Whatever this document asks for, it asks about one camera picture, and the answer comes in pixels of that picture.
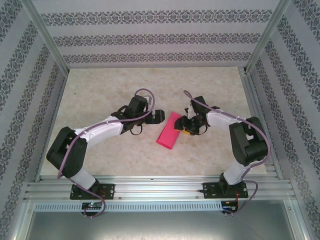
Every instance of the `patterned wallpaper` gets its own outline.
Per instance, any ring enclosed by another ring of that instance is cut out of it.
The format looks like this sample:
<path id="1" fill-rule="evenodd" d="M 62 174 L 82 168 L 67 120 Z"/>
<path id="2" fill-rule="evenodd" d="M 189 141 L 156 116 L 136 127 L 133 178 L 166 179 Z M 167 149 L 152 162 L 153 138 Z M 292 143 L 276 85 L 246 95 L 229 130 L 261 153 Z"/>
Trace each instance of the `patterned wallpaper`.
<path id="1" fill-rule="evenodd" d="M 320 239 L 320 2 L 293 0 L 251 72 L 281 170 Z"/>
<path id="2" fill-rule="evenodd" d="M 18 0 L 0 0 L 0 240 L 35 180 L 65 77 Z"/>
<path id="3" fill-rule="evenodd" d="M 279 0 L 35 0 L 70 68 L 245 66 Z"/>

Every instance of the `gray metal panel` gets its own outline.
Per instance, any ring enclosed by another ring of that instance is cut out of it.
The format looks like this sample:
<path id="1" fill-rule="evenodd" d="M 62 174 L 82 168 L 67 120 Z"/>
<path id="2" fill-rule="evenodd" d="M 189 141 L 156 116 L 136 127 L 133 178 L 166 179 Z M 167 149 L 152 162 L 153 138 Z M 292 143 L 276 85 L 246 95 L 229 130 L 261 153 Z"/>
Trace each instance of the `gray metal panel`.
<path id="1" fill-rule="evenodd" d="M 35 212 L 26 239 L 291 240 L 294 235 L 283 201 L 254 201 L 235 217 L 216 211 L 108 212 L 85 219 L 75 212 Z"/>

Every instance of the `yellow component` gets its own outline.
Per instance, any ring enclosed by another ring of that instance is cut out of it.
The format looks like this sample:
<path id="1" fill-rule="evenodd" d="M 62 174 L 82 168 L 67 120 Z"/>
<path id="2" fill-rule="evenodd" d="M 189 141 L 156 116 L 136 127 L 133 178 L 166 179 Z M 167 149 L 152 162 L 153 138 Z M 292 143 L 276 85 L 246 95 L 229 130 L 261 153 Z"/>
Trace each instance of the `yellow component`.
<path id="1" fill-rule="evenodd" d="M 184 134 L 190 135 L 190 132 L 186 131 L 185 129 L 183 129 L 182 131 Z"/>

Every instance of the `metal bracket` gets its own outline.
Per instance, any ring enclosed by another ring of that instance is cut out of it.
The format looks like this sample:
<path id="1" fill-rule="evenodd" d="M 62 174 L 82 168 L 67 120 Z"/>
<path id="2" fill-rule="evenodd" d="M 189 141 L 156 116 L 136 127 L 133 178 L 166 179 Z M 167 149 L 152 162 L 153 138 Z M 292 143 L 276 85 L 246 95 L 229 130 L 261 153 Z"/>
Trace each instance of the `metal bracket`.
<path id="1" fill-rule="evenodd" d="M 236 194 L 238 194 L 238 198 L 240 199 L 246 199 L 248 197 L 248 190 L 245 182 L 232 185 L 232 189 L 229 189 L 226 193 L 222 192 L 218 182 L 204 182 L 202 187 L 203 190 L 200 190 L 199 192 L 203 193 L 205 199 L 233 199 L 236 198 Z"/>
<path id="2" fill-rule="evenodd" d="M 105 200 L 113 200 L 115 195 L 115 186 L 116 186 L 115 184 L 100 183 L 96 194 Z M 98 200 L 99 198 L 92 196 L 91 194 L 85 191 L 82 191 L 76 185 L 72 185 L 70 199 L 71 200 Z"/>

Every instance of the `pink object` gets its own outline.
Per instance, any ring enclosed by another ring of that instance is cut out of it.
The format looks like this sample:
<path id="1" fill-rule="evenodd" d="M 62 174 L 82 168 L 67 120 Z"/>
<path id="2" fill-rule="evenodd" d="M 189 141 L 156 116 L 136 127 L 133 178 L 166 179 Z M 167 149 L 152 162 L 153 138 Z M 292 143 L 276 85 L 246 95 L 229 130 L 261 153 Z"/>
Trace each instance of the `pink object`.
<path id="1" fill-rule="evenodd" d="M 168 122 L 164 126 L 161 134 L 159 135 L 158 139 L 155 141 L 157 144 L 164 146 L 167 149 L 172 149 L 175 145 L 175 142 L 180 134 L 180 130 L 175 130 L 175 122 L 177 119 L 181 118 L 181 115 L 172 112 Z"/>

